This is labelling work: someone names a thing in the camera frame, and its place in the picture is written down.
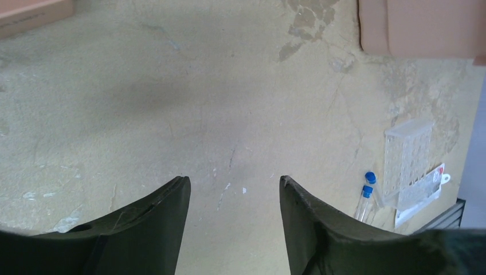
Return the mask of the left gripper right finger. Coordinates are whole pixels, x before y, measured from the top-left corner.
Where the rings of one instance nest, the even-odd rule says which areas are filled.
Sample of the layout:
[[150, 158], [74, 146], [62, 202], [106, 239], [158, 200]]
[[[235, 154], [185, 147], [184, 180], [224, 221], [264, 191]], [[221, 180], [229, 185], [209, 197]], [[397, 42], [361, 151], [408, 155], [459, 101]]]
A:
[[280, 209], [292, 274], [484, 274], [485, 231], [400, 235], [348, 216], [280, 178]]

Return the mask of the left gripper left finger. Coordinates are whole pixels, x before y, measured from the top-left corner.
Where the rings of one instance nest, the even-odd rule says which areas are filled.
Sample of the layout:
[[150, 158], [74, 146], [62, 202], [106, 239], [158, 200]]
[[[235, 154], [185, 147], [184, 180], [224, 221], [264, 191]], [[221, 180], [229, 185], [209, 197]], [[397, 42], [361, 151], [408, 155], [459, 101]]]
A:
[[174, 274], [189, 209], [178, 176], [144, 198], [66, 233], [1, 232], [2, 274]]

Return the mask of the blue capped test tube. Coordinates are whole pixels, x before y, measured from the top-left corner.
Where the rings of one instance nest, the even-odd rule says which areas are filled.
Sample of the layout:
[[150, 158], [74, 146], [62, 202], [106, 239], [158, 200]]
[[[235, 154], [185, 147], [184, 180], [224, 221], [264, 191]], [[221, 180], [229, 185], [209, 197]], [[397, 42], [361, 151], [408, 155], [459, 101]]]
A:
[[367, 213], [367, 209], [369, 207], [369, 204], [372, 199], [372, 194], [373, 194], [374, 188], [368, 185], [363, 186], [362, 192], [360, 195], [360, 200], [358, 202], [356, 212], [355, 212], [355, 219], [357, 219], [359, 222], [362, 222], [365, 218], [365, 215]]

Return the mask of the white test tube rack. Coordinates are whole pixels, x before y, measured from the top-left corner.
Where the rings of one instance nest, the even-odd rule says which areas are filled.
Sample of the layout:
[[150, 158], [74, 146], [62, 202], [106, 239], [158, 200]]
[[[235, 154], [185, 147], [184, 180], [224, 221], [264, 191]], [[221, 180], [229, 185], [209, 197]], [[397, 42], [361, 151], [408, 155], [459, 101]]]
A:
[[422, 197], [414, 187], [428, 171], [434, 123], [411, 119], [384, 131], [385, 154], [381, 194], [386, 206], [404, 211]]

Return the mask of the white labelled package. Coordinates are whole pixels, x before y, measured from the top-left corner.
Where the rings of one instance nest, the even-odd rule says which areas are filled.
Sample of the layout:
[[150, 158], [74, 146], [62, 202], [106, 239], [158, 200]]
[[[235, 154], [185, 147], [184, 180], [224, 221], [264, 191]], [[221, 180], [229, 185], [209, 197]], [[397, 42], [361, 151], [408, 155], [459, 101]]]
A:
[[445, 163], [441, 163], [411, 186], [399, 192], [395, 229], [440, 197], [442, 185], [450, 181], [450, 175], [444, 173], [444, 169]]

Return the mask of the pink plastic bin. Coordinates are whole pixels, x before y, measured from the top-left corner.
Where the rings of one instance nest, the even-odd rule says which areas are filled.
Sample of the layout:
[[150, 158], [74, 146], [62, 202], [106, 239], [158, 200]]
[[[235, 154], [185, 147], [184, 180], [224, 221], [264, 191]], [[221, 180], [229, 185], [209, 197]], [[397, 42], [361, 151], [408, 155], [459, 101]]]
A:
[[485, 1], [359, 1], [358, 10], [367, 54], [485, 66]]

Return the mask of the peach file organizer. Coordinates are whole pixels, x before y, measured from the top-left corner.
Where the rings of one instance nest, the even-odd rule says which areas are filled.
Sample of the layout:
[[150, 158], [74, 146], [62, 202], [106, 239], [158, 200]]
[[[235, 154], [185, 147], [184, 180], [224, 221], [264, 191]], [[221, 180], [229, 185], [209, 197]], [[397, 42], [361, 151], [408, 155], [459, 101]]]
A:
[[1, 38], [68, 18], [74, 12], [71, 0], [1, 0]]

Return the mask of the black mounting base rail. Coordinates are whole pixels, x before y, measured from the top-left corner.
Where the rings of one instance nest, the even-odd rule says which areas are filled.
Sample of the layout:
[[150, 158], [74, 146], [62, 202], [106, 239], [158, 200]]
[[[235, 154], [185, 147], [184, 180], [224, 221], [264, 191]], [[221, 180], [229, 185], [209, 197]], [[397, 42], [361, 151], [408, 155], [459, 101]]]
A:
[[425, 226], [421, 227], [415, 233], [421, 233], [433, 229], [459, 229], [463, 218], [466, 200], [457, 198], [456, 203], [444, 211], [442, 214], [435, 217]]

